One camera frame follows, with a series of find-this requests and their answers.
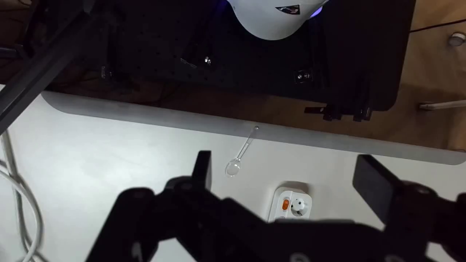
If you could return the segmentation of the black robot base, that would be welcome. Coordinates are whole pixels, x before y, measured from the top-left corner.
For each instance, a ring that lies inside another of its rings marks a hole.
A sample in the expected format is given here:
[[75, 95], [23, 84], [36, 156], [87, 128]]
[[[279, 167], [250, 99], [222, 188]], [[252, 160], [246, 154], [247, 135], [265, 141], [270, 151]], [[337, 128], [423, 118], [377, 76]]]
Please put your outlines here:
[[37, 0], [42, 44], [1, 90], [5, 130], [75, 60], [142, 76], [311, 100], [356, 121], [390, 109], [416, 0], [327, 0], [279, 41], [249, 32], [228, 0]]

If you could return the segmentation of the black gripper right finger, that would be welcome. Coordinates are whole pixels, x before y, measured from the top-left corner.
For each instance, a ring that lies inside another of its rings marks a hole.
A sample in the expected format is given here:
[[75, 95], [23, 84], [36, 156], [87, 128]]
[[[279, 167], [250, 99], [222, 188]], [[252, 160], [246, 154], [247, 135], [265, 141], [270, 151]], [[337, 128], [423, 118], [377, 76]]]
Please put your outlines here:
[[402, 182], [371, 154], [358, 154], [352, 186], [387, 230], [397, 221], [397, 194]]

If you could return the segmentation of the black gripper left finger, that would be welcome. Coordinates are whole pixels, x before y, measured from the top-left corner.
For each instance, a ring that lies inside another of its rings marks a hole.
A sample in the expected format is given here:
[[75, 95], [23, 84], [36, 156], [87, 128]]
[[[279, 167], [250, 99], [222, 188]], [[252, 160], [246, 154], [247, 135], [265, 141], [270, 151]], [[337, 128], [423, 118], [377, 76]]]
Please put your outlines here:
[[192, 170], [193, 185], [196, 188], [209, 189], [211, 188], [211, 153], [202, 150], [198, 153], [193, 170]]

